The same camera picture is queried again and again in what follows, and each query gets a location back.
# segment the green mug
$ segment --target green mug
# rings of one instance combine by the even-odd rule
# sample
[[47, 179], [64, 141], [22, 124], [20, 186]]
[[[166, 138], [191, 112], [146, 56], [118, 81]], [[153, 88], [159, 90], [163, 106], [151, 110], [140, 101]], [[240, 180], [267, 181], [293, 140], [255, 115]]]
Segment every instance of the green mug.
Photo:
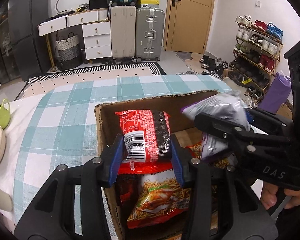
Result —
[[[6, 109], [3, 104], [4, 102], [7, 101], [9, 105], [9, 109]], [[11, 114], [10, 114], [10, 103], [9, 101], [5, 98], [2, 101], [2, 105], [0, 105], [0, 126], [2, 129], [6, 128], [10, 122], [11, 119]]]

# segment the purple bag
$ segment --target purple bag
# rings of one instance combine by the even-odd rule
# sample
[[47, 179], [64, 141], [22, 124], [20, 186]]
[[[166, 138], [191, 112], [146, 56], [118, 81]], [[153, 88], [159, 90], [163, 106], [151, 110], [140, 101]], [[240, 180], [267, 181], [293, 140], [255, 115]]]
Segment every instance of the purple bag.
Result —
[[280, 106], [287, 101], [291, 93], [291, 80], [289, 77], [276, 73], [268, 92], [258, 108], [275, 114]]

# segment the blue gripper pad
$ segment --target blue gripper pad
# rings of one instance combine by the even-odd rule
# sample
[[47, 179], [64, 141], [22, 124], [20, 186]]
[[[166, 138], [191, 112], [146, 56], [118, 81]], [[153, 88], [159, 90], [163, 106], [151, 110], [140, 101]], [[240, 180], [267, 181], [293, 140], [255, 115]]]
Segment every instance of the blue gripper pad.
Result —
[[110, 154], [113, 155], [109, 167], [108, 182], [110, 185], [112, 185], [117, 180], [118, 171], [120, 168], [120, 164], [122, 162], [123, 150], [124, 150], [123, 135], [118, 135], [114, 141], [114, 144], [111, 146], [110, 149]]
[[183, 170], [181, 161], [178, 157], [177, 148], [173, 144], [173, 140], [170, 140], [170, 149], [171, 149], [171, 163], [174, 171], [174, 175], [176, 176], [177, 182], [181, 187], [184, 187], [185, 181], [183, 179]]

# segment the wooden door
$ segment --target wooden door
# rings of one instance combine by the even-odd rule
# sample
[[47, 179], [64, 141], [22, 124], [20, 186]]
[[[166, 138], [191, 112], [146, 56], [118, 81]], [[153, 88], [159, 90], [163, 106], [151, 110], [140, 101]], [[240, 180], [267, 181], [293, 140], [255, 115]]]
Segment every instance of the wooden door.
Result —
[[214, 0], [170, 0], [165, 49], [203, 53], [210, 29], [213, 2]]

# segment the blue sneaker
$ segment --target blue sneaker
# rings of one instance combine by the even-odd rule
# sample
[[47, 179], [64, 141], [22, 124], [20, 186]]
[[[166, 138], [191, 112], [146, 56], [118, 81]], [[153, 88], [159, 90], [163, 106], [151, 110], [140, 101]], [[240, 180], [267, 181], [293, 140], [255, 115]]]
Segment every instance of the blue sneaker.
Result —
[[273, 23], [269, 23], [267, 26], [266, 33], [272, 35], [276, 29], [277, 27]]
[[272, 33], [272, 36], [282, 41], [283, 31], [280, 30], [279, 28], [276, 28], [276, 30]]

